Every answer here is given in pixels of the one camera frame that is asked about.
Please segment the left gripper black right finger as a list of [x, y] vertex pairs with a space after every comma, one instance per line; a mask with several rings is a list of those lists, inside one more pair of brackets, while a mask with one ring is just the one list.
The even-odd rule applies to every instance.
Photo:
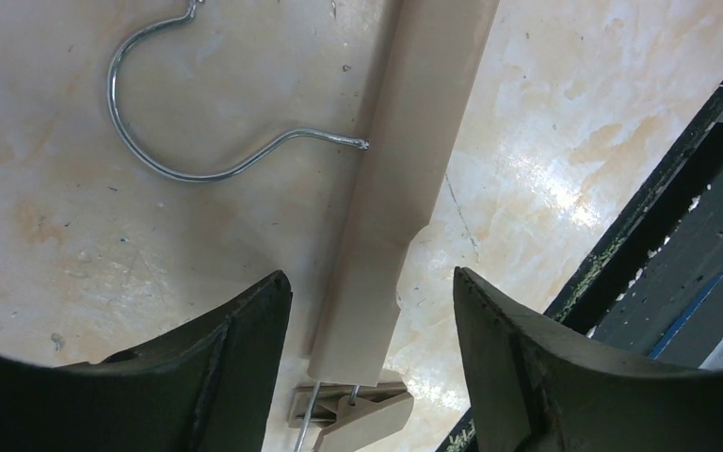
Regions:
[[723, 451], [723, 370], [587, 338], [466, 267], [453, 301], [481, 451]]

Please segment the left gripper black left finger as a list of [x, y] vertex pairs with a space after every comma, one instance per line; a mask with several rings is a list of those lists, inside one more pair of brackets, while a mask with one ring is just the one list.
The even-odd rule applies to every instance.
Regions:
[[258, 451], [293, 294], [275, 271], [100, 363], [0, 356], [0, 451]]

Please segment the beige hanger of navy underwear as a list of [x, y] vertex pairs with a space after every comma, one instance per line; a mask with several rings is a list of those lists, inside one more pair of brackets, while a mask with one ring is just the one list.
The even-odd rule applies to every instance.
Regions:
[[313, 381], [301, 434], [313, 413], [317, 451], [356, 451], [407, 423], [414, 398], [402, 391], [374, 400], [379, 374], [400, 314], [397, 284], [412, 240], [432, 218], [498, 5], [494, 1], [406, 1], [401, 5], [369, 135], [349, 137], [307, 127], [286, 130], [239, 163], [192, 174], [155, 160], [132, 137], [118, 108], [121, 63], [143, 39], [195, 19], [185, 13], [129, 35], [106, 76], [106, 99], [118, 137], [144, 164], [184, 183], [230, 179], [295, 138], [313, 138], [363, 151], [335, 265], [307, 369]]

